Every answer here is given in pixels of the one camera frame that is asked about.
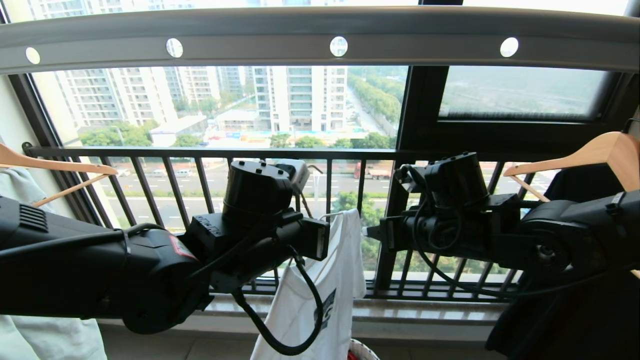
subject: balcony railing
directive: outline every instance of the balcony railing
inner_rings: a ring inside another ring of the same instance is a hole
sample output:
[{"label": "balcony railing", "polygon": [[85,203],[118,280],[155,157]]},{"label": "balcony railing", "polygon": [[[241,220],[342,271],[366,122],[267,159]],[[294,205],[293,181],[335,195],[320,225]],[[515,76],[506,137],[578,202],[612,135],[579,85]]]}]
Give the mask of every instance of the balcony railing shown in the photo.
[{"label": "balcony railing", "polygon": [[[76,148],[43,148],[43,147],[25,147],[25,153],[29,156],[42,156],[45,158],[66,158],[70,161],[80,162],[81,157],[89,157],[94,163],[102,163],[104,165],[113,165],[112,158],[130,161],[136,179],[139,181],[144,198],[150,208],[153,221],[159,225],[165,226],[159,208],[157,206],[157,197],[149,185],[147,175],[143,169],[144,158],[155,158],[161,160],[161,168],[166,171],[166,178],[172,189],[172,195],[175,199],[179,218],[186,228],[189,224],[188,212],[184,203],[184,196],[180,190],[179,182],[174,171],[173,164],[177,159],[184,161],[189,158],[189,164],[195,167],[197,179],[203,194],[210,194],[209,182],[205,169],[206,160],[209,158],[223,158],[230,164],[234,158],[255,158],[255,159],[279,159],[279,158],[299,158],[310,161],[326,161],[326,188],[323,195],[326,200],[326,213],[332,211],[332,197],[335,192],[332,190],[332,179],[335,177],[332,173],[334,161],[355,160],[361,163],[358,179],[354,179],[358,183],[357,191],[357,208],[362,211],[365,186],[365,170],[368,161],[392,160],[394,166],[400,163],[415,163],[416,161],[430,160],[435,158],[435,154],[393,151],[393,150],[343,150],[330,151],[326,149],[202,149],[202,148],[148,148],[148,147],[76,147]],[[488,181],[488,189],[493,193],[496,189],[498,179],[502,173],[504,162],[496,162],[491,178]],[[88,179],[86,174],[79,174],[80,179]],[[532,175],[527,176],[528,183],[533,179]],[[137,223],[130,207],[130,198],[123,191],[120,184],[120,178],[112,176],[109,178],[113,193],[118,199],[119,206],[122,208],[127,221],[134,225]],[[403,190],[398,184],[390,181],[389,192],[387,196],[387,214],[390,212],[397,214],[404,210],[407,205],[406,193],[403,196]],[[97,212],[97,218],[106,227],[113,227],[113,219],[108,216],[108,211],[102,205],[100,197],[93,185],[85,190],[89,198],[93,202],[93,207]],[[210,213],[214,213],[216,208],[211,196],[204,196],[206,209]],[[300,210],[300,199],[295,199],[295,207]],[[405,254],[401,272],[385,271],[380,267],[380,262],[376,264],[376,271],[371,279],[367,281],[367,297],[372,299],[405,299],[405,300],[437,300],[437,301],[460,301],[460,302],[507,302],[507,299],[499,299],[484,295],[477,295],[464,291],[462,289],[451,286],[448,282],[443,281],[432,271],[429,272],[411,272],[412,251],[409,250]],[[440,256],[434,255],[433,261],[437,264]],[[496,265],[486,263],[478,274],[466,274],[466,259],[460,259],[458,266],[451,276],[456,280],[477,286],[486,290],[510,290],[515,287],[514,281],[517,280],[518,273],[516,270],[509,270],[507,274],[491,274],[491,270]],[[245,286],[247,293],[273,295],[278,286],[278,269],[264,274],[255,281]]]}]

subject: truck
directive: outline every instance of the truck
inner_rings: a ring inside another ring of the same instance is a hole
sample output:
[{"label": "truck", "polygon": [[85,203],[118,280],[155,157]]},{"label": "truck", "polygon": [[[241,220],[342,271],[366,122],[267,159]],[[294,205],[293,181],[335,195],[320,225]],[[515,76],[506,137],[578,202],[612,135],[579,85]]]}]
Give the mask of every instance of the truck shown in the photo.
[{"label": "truck", "polygon": [[[355,168],[353,169],[353,178],[360,178],[360,162],[356,163]],[[365,170],[365,178],[369,179],[390,179],[391,178],[391,170],[381,169],[381,168],[373,168],[372,166],[367,166]]]}]

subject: wooden hanger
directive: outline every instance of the wooden hanger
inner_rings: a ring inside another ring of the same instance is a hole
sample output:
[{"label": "wooden hanger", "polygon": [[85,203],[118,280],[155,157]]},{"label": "wooden hanger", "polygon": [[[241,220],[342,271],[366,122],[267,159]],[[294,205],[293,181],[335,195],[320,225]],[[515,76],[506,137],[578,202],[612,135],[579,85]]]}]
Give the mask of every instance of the wooden hanger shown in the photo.
[{"label": "wooden hanger", "polygon": [[606,163],[611,168],[625,191],[640,189],[640,142],[633,136],[619,131],[597,136],[564,158],[510,167],[503,176],[511,176],[522,187],[546,202],[549,199],[533,190],[516,175],[601,163]]},{"label": "wooden hanger", "polygon": [[35,207],[42,206],[52,200],[65,196],[68,193],[72,193],[76,190],[82,189],[85,186],[95,183],[98,180],[104,179],[107,176],[118,174],[118,171],[116,169],[112,167],[108,167],[106,165],[71,163],[67,161],[53,161],[53,160],[30,158],[29,156],[18,154],[17,152],[9,149],[7,146],[1,143],[0,143],[0,167],[33,167],[33,168],[46,168],[49,170],[93,172],[96,174],[101,174],[99,176],[94,177],[93,179],[89,179],[83,183],[72,186],[53,196],[50,196],[46,199],[40,200],[32,204],[32,206],[35,206]]}]

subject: floor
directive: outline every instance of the floor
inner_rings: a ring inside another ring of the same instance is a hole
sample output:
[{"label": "floor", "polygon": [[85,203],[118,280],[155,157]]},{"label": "floor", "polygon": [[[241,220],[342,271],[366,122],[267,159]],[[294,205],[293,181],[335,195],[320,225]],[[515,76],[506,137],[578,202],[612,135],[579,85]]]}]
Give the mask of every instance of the floor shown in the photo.
[{"label": "floor", "polygon": [[[255,340],[244,335],[165,332],[137,335],[117,326],[102,327],[102,337],[109,360],[240,360],[249,359]],[[482,344],[430,345],[390,344],[363,341],[381,360],[494,360],[505,359],[482,349]]]}]

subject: vent grille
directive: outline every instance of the vent grille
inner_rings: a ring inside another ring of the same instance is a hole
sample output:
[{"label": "vent grille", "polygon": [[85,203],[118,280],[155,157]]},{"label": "vent grille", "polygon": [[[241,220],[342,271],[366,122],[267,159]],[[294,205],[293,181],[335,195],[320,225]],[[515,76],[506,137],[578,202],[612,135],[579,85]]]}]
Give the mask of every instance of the vent grille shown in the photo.
[{"label": "vent grille", "polygon": [[49,232],[47,215],[44,211],[25,204],[20,204],[20,226],[29,227],[43,233]]}]

